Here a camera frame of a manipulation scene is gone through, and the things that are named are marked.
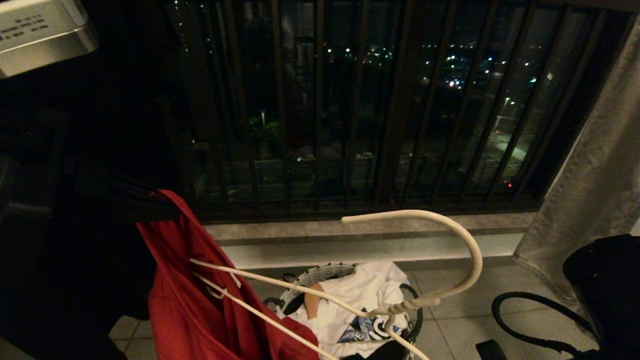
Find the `vacuum cleaner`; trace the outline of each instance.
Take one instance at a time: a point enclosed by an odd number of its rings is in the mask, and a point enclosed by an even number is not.
[[[597,239],[574,252],[564,262],[563,272],[571,283],[589,320],[545,297],[525,292],[505,293],[493,301],[496,322],[515,338],[566,352],[576,360],[640,359],[640,281],[637,280],[640,259],[640,236],[629,234]],[[506,299],[529,299],[544,304],[590,332],[599,349],[581,352],[555,340],[543,340],[520,334],[509,328],[500,316],[500,305]],[[500,345],[486,341],[476,345],[482,360],[506,360]]]

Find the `window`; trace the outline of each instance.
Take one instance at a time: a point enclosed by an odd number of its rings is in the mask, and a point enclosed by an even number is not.
[[[615,3],[171,2],[189,201],[233,221],[535,210],[636,16]]]

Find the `red cloth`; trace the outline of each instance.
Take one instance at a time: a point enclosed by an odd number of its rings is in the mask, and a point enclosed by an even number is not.
[[[198,272],[233,296],[261,310],[311,343],[313,332],[289,318],[280,320],[262,304],[246,280],[198,266],[189,258],[234,267],[189,206],[175,193],[160,190],[182,211],[178,220],[138,223],[138,229],[157,261],[156,278],[149,294],[149,311],[159,360],[308,360],[318,354],[282,331],[251,314],[229,298],[216,299]]]

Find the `wicker basket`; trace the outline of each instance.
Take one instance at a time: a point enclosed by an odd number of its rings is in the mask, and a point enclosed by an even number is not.
[[[313,284],[317,284],[321,281],[327,281],[330,279],[337,279],[339,277],[351,275],[355,271],[355,267],[356,265],[329,263],[327,265],[315,266],[314,268],[307,270],[304,274],[297,277],[294,274],[284,274],[282,278],[287,282],[291,282],[295,285],[300,285],[308,288]],[[402,284],[400,289],[402,290],[403,295],[406,299],[416,299],[418,297],[418,293],[410,285]],[[270,303],[275,304],[276,314],[279,317],[284,317],[291,314],[292,312],[287,310],[289,306],[297,305],[295,303],[300,302],[301,299],[303,301],[304,298],[300,296],[301,294],[302,292],[300,291],[288,289],[280,296],[279,299],[268,298],[264,301],[264,303],[266,305]],[[415,339],[422,329],[422,309],[410,311],[406,315],[408,320],[408,327],[402,332],[401,336],[411,344],[415,344]],[[412,360],[413,353],[405,351],[402,359]]]

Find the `clothes hanger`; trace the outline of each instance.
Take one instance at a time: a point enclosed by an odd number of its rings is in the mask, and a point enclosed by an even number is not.
[[[226,267],[226,266],[219,266],[219,265],[206,263],[206,262],[199,261],[199,260],[196,260],[196,259],[189,259],[189,260],[192,263],[200,265],[200,266],[205,266],[205,267],[208,267],[208,268],[221,270],[221,271],[228,272],[228,273],[231,273],[231,274],[242,275],[242,276],[245,276],[245,277],[248,277],[248,278],[251,278],[251,279],[255,279],[255,280],[259,280],[259,281],[263,281],[263,282],[268,282],[270,284],[278,285],[278,286],[281,286],[283,288],[294,289],[294,290],[300,291],[302,293],[308,293],[308,294],[311,294],[311,295],[315,295],[315,296],[321,297],[323,299],[326,299],[326,300],[329,300],[331,302],[336,303],[336,305],[338,305],[338,306],[342,307],[343,309],[345,309],[345,310],[347,310],[347,311],[349,311],[351,313],[354,313],[357,316],[360,316],[362,318],[372,318],[372,317],[375,317],[375,316],[378,316],[378,315],[389,316],[389,319],[385,322],[385,331],[387,332],[387,334],[389,334],[391,336],[391,338],[396,340],[404,348],[406,348],[410,352],[413,352],[420,359],[429,360],[427,355],[425,355],[423,352],[418,350],[415,346],[410,344],[405,339],[402,339],[402,337],[400,337],[400,335],[396,334],[392,330],[392,326],[393,326],[393,324],[395,322],[396,315],[399,315],[399,314],[404,313],[404,312],[409,311],[409,310],[417,310],[417,309],[419,309],[421,307],[439,305],[441,299],[444,299],[446,297],[450,297],[450,296],[455,295],[455,294],[459,294],[459,293],[469,289],[471,286],[473,286],[473,284],[476,283],[476,281],[480,277],[480,273],[482,272],[482,266],[483,266],[482,253],[481,253],[480,247],[478,246],[478,244],[477,244],[476,240],[474,239],[474,237],[464,227],[462,227],[462,225],[460,225],[457,222],[451,220],[450,218],[447,218],[447,217],[445,217],[443,215],[440,215],[440,214],[437,214],[437,213],[432,213],[430,211],[424,211],[424,210],[388,211],[388,212],[384,212],[384,213],[358,215],[358,216],[353,216],[353,217],[343,217],[342,218],[342,222],[345,223],[345,224],[355,224],[355,223],[360,223],[360,222],[370,222],[370,221],[379,221],[379,220],[392,220],[392,219],[400,219],[400,218],[419,218],[419,219],[424,219],[424,220],[430,220],[432,222],[436,222],[436,223],[439,223],[439,224],[442,224],[442,225],[446,225],[453,233],[455,233],[460,238],[462,238],[462,240],[465,242],[465,245],[469,249],[469,252],[471,254],[471,260],[472,260],[472,268],[471,268],[471,271],[469,272],[469,274],[467,275],[467,277],[464,278],[464,280],[462,280],[457,285],[453,286],[452,288],[431,291],[429,293],[421,295],[417,299],[405,300],[405,301],[403,301],[403,302],[401,302],[399,304],[394,304],[394,305],[391,305],[391,306],[388,306],[388,307],[379,307],[379,308],[374,309],[372,311],[365,312],[365,311],[360,311],[360,310],[356,309],[355,307],[350,306],[349,304],[341,301],[340,299],[338,299],[338,298],[336,298],[334,296],[331,296],[331,295],[329,295],[327,293],[324,293],[322,291],[317,291],[317,290],[313,290],[313,289],[310,289],[310,288],[305,288],[303,286],[294,285],[294,284],[291,284],[289,282],[276,280],[276,279],[272,279],[270,277],[261,276],[261,275],[257,275],[257,274],[252,274],[250,272],[245,272],[245,271],[242,271],[242,270],[229,268],[229,267]],[[207,279],[203,278],[201,275],[199,275],[197,273],[194,273],[194,275],[196,275],[200,280],[205,281],[210,286],[216,288],[216,290],[221,292],[222,296],[228,296],[228,297],[230,297],[230,299],[232,299],[232,300],[234,299],[234,298],[231,297],[230,294],[228,294],[226,292],[226,290],[221,289],[219,286],[215,286],[213,283],[211,283],[210,281],[208,281]],[[250,306],[247,305],[247,304],[242,305],[242,306],[245,307],[247,310],[251,311],[252,313],[256,314],[256,315],[258,315],[258,313],[260,313],[258,310],[254,309],[252,307],[251,307],[251,309],[249,309]],[[267,316],[264,316],[264,314],[262,314],[262,313],[260,313],[260,315],[258,315],[258,316],[263,318],[263,319],[265,319],[265,320],[267,318]],[[299,336],[294,336],[294,334],[291,331],[288,331],[288,329],[282,329],[282,327],[279,326],[279,324],[276,325],[275,322],[270,322],[269,320],[267,320],[269,323],[271,323],[272,325],[278,327],[280,330],[283,330],[287,334],[293,336],[298,341],[303,340]],[[301,342],[304,345],[314,349],[315,351],[321,350],[321,349],[317,348],[315,345],[308,343],[307,341],[301,341]],[[318,351],[318,352],[320,354],[322,354],[323,356],[327,356],[326,353],[323,353],[323,352],[320,352],[320,351]],[[335,359],[332,356],[327,356],[327,357],[329,359],[331,359],[331,360]]]

